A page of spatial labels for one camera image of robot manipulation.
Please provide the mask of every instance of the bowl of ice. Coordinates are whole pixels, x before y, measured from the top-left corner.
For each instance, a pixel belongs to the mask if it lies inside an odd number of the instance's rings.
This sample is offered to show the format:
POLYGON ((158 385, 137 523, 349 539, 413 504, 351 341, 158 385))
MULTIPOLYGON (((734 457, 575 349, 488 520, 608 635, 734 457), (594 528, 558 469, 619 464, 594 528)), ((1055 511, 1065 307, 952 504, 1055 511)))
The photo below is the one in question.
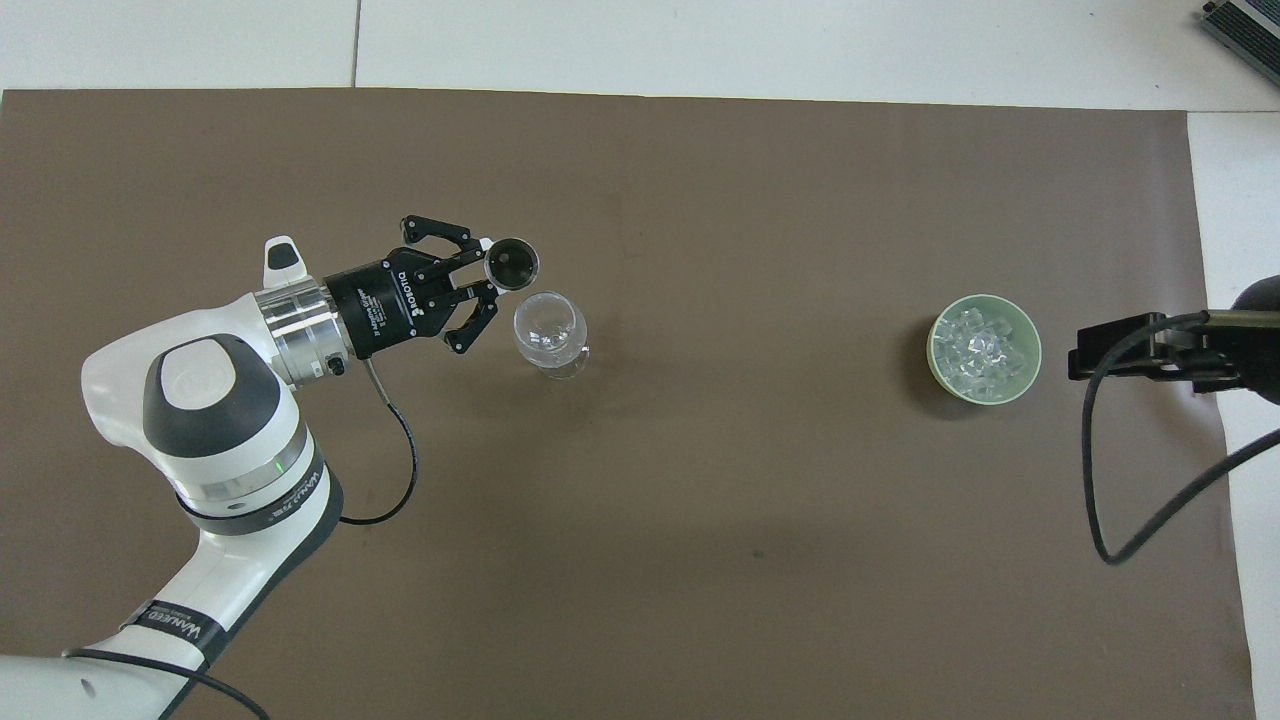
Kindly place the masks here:
POLYGON ((977 405, 1018 398, 1039 374, 1041 342, 1023 309, 995 295, 970 295, 929 328, 929 369, 951 395, 977 405))

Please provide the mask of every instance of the white tile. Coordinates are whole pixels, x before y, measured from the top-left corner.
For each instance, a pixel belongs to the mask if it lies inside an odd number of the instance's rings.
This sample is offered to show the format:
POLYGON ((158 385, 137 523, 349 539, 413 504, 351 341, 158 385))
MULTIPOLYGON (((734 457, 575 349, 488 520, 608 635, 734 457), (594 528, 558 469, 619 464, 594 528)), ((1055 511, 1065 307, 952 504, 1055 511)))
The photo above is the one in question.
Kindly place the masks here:
POLYGON ((1275 110, 1199 1, 364 0, 357 85, 1275 110))
MULTIPOLYGON (((1254 281, 1280 274, 1280 114, 1188 117, 1196 204, 1211 307, 1229 307, 1254 281)), ((1221 393, 1226 445, 1280 428, 1280 407, 1221 393)), ((1231 473, 1231 523, 1260 720, 1280 717, 1280 450, 1231 473)))
POLYGON ((0 0, 0 87, 351 85, 356 0, 0 0))

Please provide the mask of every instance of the brown table surface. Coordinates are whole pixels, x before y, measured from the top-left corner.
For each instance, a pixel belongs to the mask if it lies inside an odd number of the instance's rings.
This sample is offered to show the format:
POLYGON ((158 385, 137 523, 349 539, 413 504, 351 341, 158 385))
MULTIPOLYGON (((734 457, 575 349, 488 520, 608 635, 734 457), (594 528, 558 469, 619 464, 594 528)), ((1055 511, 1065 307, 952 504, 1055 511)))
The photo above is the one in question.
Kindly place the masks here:
MULTIPOLYGON (((279 717, 1252 717, 1226 488, 1094 556, 1075 331, 1204 306, 1181 113, 444 91, 6 92, 0 651, 114 630, 186 560, 165 480, 106 445, 83 359, 316 275, 421 214, 543 259, 591 363, 509 313, 379 356, 421 439, 394 521, 342 527, 214 674, 279 717), (924 363, 972 292, 1039 380, 980 409, 924 363)), ((408 459, 367 382, 298 393, 352 514, 408 459)), ((1212 398, 1114 380, 1112 542, 1224 454, 1212 398)), ((177 717, 238 710, 197 691, 177 717)))

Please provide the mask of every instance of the thick black cable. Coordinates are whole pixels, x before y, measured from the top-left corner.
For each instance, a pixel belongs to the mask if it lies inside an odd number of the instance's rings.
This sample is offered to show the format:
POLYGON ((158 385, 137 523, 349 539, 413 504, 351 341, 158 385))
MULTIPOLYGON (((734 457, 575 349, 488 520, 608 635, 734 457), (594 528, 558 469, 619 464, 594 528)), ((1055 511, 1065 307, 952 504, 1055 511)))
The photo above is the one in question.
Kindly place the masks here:
POLYGON ((106 650, 92 650, 87 647, 78 647, 76 650, 63 651, 63 657, 86 657, 90 660, 106 660, 108 662, 119 662, 122 665, 134 665, 137 667, 146 667, 148 670, 159 670, 161 673, 169 673, 173 675, 183 676, 188 680, 195 680, 202 685, 207 685, 227 697, 234 700, 236 702, 243 705, 250 712, 260 717, 261 720, 271 720, 262 706, 253 702, 244 693, 237 691, 236 688, 228 685, 227 683, 210 678, 209 675, 200 673, 198 670, 191 670, 183 667, 182 665, 174 665, 172 662, 163 662, 160 660, 152 660, 150 657, 138 657, 137 655, 125 655, 123 652, 111 652, 106 650))
POLYGON ((1197 325, 1203 325, 1207 320, 1208 313, 1206 311, 1190 313, 1187 315, 1166 318, 1144 328, 1137 329, 1125 336, 1120 342, 1111 346, 1111 350, 1108 350, 1106 355, 1102 356, 1102 360, 1098 361, 1097 368, 1093 370, 1093 375, 1089 377, 1089 384, 1084 389, 1084 409, 1080 416, 1080 460, 1084 469, 1084 507, 1089 514, 1089 533, 1093 536, 1093 548, 1098 551, 1098 557, 1101 557, 1107 565, 1119 565, 1133 557, 1133 553, 1138 552, 1138 548, 1146 544, 1146 542, 1151 539, 1151 537, 1156 534, 1156 532, 1160 530, 1160 528, 1164 527, 1170 518, 1178 514, 1178 511, 1187 506, 1188 502, 1194 500, 1197 495, 1204 491, 1204 488, 1210 487, 1220 478, 1252 460, 1257 455, 1280 445, 1280 429, 1276 429, 1215 462, 1187 487, 1179 491, 1178 495, 1166 502, 1165 506, 1161 507, 1155 515, 1152 515, 1151 519, 1147 520, 1147 523, 1120 548, 1119 552, 1112 553, 1107 550, 1107 543, 1102 538, 1102 527, 1098 523, 1098 509, 1093 492, 1093 404, 1097 401, 1098 386, 1102 384, 1102 379, 1106 378, 1107 373, 1111 372, 1111 368, 1120 360, 1120 356, 1139 342, 1162 331, 1189 329, 1197 325))
POLYGON ((413 489, 417 487, 417 443, 413 441, 413 430, 408 428, 408 420, 404 419, 404 415, 401 415, 396 404, 387 397, 387 391, 383 388, 383 383, 378 379, 378 373, 374 370, 372 360, 365 360, 365 369, 369 370, 369 378, 372 380, 374 387, 378 389, 378 395, 383 398, 383 402, 387 404, 387 409, 392 411, 392 415, 394 415, 396 420, 399 421, 401 429, 404 430, 404 438, 408 439, 408 454, 413 466, 410 470, 408 487, 404 488, 404 495, 394 507, 381 515, 378 515, 376 518, 347 518, 346 515, 338 518, 339 521, 348 525, 376 525, 378 523, 390 520, 397 512, 404 509, 408 503, 408 498, 413 495, 413 489))

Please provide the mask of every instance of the black grille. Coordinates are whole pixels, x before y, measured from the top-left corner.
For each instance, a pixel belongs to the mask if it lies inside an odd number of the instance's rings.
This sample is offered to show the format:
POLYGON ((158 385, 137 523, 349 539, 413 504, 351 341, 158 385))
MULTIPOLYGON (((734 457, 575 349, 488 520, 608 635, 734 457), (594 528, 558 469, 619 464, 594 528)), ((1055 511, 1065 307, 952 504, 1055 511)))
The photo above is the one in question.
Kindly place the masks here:
MULTIPOLYGON (((1261 3, 1263 0, 1251 0, 1261 3)), ((1280 10, 1276 0, 1266 0, 1272 10, 1280 10)), ((1204 15, 1207 29, 1219 36, 1229 47, 1244 55, 1271 77, 1280 82, 1280 38, 1266 31, 1257 20, 1251 18, 1244 10, 1228 3, 1219 5, 1212 13, 1204 15)))
POLYGON ((1245 0, 1253 9, 1280 26, 1280 0, 1245 0))

